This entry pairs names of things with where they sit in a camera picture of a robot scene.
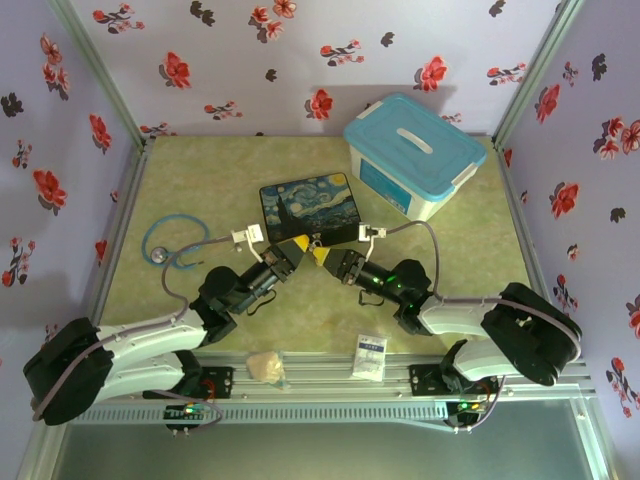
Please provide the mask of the starry night mouse pad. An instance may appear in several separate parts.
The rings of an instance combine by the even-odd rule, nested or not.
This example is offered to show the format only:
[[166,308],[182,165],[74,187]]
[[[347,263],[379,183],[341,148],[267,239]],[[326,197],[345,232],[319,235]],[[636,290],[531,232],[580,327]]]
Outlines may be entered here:
[[318,235],[322,246],[358,239],[361,217],[342,172],[263,186],[259,197],[272,243],[302,234]]

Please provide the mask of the white printed sachet packet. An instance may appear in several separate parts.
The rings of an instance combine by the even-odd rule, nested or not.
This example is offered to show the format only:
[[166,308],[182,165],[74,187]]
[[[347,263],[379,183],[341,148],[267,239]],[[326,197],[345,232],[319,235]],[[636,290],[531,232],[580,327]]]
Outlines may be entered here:
[[354,355],[352,374],[355,378],[382,382],[386,366],[388,340],[384,337],[360,334]]

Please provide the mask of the beige crumpled lump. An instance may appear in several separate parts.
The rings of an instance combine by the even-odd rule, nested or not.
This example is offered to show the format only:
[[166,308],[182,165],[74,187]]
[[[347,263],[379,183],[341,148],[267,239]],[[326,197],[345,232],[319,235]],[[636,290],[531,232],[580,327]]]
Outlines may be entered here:
[[262,352],[249,356],[246,367],[250,376],[260,382],[282,388],[286,382],[281,356],[275,351]]

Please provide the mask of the blue stethoscope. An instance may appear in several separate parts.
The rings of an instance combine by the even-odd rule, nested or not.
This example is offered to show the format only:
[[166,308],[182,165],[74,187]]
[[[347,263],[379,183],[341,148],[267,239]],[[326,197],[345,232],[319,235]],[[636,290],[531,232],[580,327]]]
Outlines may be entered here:
[[[192,215],[188,215],[188,214],[183,214],[183,213],[175,213],[175,214],[170,214],[170,215],[166,215],[164,217],[161,217],[160,219],[156,220],[145,232],[142,241],[141,241],[141,255],[143,260],[148,263],[149,265],[155,266],[155,267],[163,267],[166,264],[168,264],[168,261],[172,258],[173,254],[175,252],[171,252],[169,251],[167,248],[165,248],[164,246],[156,246],[154,248],[149,248],[148,243],[149,240],[151,238],[151,236],[155,233],[155,231],[162,225],[170,222],[170,221],[177,221],[177,220],[184,220],[184,221],[189,221],[192,222],[196,225],[198,225],[202,231],[203,231],[203,241],[209,240],[210,239],[210,229],[208,228],[208,226],[199,218],[194,217]],[[198,265],[203,264],[203,261],[199,261],[199,262],[192,262],[192,263],[184,263],[182,261],[182,256],[178,255],[177,258],[175,260],[173,260],[171,262],[171,266],[173,268],[175,268],[176,270],[190,270],[195,268]]]

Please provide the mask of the left controller circuit board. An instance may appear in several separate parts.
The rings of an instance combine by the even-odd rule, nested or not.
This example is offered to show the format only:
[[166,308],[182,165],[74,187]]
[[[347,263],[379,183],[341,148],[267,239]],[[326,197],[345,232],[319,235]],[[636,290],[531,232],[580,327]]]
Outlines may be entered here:
[[211,410],[200,404],[168,405],[163,419],[168,421],[203,422],[211,416]]

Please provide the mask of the controller circuit board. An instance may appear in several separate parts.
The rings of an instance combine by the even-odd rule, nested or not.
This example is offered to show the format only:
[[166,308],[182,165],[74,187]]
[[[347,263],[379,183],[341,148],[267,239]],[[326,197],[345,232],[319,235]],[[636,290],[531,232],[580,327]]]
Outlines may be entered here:
[[200,404],[168,405],[163,419],[168,421],[203,422],[211,416],[211,410]]
[[447,403],[447,421],[453,427],[467,427],[477,423],[486,413],[488,401],[458,401]]

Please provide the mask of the blue lid plastic storage box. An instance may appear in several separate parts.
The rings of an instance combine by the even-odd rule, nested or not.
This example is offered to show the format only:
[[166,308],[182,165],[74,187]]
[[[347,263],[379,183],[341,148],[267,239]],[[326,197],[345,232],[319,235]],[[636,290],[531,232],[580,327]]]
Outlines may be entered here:
[[478,141],[404,94],[372,104],[343,136],[353,175],[410,220],[429,220],[487,158]]

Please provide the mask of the right controller circuit board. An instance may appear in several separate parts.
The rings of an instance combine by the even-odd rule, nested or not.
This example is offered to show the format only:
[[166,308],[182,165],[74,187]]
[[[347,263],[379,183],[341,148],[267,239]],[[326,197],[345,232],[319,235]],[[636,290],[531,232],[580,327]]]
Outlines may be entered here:
[[486,413],[488,401],[458,401],[447,403],[447,421],[453,427],[467,427],[477,423]]

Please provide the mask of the aluminium front frame rail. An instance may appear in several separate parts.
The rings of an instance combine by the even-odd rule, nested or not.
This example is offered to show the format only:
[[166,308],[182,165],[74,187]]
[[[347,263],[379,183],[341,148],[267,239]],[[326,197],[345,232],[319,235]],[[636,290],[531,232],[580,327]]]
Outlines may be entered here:
[[[285,353],[285,386],[279,389],[250,376],[245,354],[205,352],[198,353],[196,358],[206,367],[233,368],[231,399],[249,403],[412,401],[409,367],[414,364],[438,364],[441,360],[433,355],[388,354],[383,380],[372,382],[352,376],[351,355]],[[520,375],[510,376],[500,394],[504,402],[595,397],[594,383],[582,361],[569,364],[551,387],[537,385]]]

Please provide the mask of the aluminium side rail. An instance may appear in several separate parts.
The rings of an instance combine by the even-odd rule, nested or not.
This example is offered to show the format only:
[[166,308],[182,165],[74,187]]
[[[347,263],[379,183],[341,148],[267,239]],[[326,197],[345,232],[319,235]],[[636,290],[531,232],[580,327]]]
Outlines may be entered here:
[[109,290],[144,175],[145,166],[149,158],[149,152],[152,147],[152,140],[143,142],[142,147],[132,154],[128,169],[123,177],[113,220],[110,222],[109,229],[107,230],[106,251],[101,260],[101,264],[97,266],[97,270],[95,271],[93,289],[89,297],[87,314],[93,325],[100,323],[105,309]]

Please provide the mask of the aluminium corner post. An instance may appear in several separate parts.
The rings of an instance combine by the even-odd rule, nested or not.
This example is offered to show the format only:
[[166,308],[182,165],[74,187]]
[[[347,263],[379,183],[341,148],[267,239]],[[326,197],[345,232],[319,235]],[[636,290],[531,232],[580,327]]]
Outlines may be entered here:
[[552,21],[527,67],[523,81],[516,89],[492,136],[492,144],[495,147],[501,148],[505,145],[585,3],[586,0],[559,2]]
[[69,34],[75,47],[79,50],[94,79],[102,88],[111,106],[117,113],[119,120],[128,132],[136,150],[142,152],[147,141],[143,139],[134,118],[126,105],[125,99],[112,78],[106,63],[91,39],[87,29],[81,22],[70,0],[46,0],[56,17]]

